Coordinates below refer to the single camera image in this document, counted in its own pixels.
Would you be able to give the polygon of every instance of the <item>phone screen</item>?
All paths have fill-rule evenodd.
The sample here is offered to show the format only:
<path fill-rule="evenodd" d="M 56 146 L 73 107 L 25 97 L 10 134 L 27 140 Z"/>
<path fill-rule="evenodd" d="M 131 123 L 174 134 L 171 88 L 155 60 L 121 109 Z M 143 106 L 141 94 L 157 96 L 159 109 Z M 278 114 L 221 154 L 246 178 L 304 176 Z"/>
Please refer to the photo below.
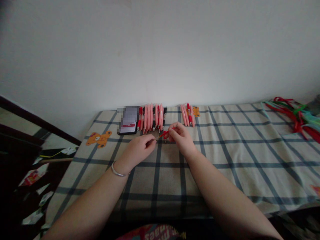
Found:
<path fill-rule="evenodd" d="M 120 123 L 119 135 L 136 134 L 139 118 L 139 106 L 127 106 L 124 108 Z"/>

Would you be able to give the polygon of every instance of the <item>silver bracelet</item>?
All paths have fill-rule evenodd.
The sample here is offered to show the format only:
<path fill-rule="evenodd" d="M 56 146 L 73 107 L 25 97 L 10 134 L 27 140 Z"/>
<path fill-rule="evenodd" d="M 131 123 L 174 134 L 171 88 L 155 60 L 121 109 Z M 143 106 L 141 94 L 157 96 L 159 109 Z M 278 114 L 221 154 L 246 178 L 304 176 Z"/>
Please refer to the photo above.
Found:
<path fill-rule="evenodd" d="M 126 174 L 121 174 L 121 173 L 116 172 L 116 170 L 114 170 L 114 167 L 113 167 L 113 164 L 114 164 L 114 163 L 115 163 L 115 162 L 113 162 L 112 165 L 111 165 L 112 172 L 113 172 L 115 175 L 119 176 L 119 177 L 125 177 Z"/>

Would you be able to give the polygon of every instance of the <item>ribbon bundle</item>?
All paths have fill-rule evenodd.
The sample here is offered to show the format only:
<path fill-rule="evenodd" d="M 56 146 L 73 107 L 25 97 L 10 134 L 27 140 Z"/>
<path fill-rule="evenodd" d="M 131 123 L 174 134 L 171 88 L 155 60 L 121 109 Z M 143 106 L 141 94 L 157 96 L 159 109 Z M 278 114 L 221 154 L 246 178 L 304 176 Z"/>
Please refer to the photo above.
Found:
<path fill-rule="evenodd" d="M 294 133 L 301 133 L 308 140 L 302 131 L 305 130 L 316 142 L 320 143 L 320 118 L 307 111 L 307 105 L 282 97 L 276 97 L 273 101 L 264 103 L 270 109 L 287 115 L 294 122 Z"/>

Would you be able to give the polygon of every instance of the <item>orange bear sticker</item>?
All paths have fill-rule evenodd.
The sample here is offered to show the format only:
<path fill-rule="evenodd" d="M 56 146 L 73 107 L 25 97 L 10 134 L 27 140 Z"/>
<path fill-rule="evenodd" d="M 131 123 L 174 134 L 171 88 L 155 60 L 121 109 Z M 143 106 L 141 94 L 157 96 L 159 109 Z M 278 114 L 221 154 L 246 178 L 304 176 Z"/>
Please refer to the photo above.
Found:
<path fill-rule="evenodd" d="M 106 131 L 105 134 L 98 134 L 96 132 L 93 132 L 91 136 L 89 137 L 86 145 L 89 146 L 91 144 L 97 143 L 98 148 L 103 148 L 106 146 L 106 143 L 108 141 L 108 138 L 111 136 L 112 132 L 111 131 Z"/>

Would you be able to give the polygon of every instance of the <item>checkered tablecloth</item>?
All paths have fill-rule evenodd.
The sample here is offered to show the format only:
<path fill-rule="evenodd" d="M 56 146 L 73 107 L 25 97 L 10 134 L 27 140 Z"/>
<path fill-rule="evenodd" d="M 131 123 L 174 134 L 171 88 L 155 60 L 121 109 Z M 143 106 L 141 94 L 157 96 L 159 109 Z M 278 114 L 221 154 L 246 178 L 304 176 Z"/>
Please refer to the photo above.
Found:
<path fill-rule="evenodd" d="M 290 211 L 317 201 L 310 185 L 320 186 L 320 144 L 290 134 L 291 121 L 265 109 L 260 103 L 200 106 L 196 127 L 187 129 L 199 151 L 263 213 Z M 120 116 L 117 111 L 97 114 L 50 201 L 47 223 L 57 220 L 141 134 L 117 135 Z M 180 107 L 169 107 L 165 130 L 181 119 Z M 105 146 L 86 145 L 93 132 L 107 131 L 112 134 Z M 153 153 L 132 170 L 111 219 L 207 215 L 183 155 L 175 143 L 159 140 Z"/>

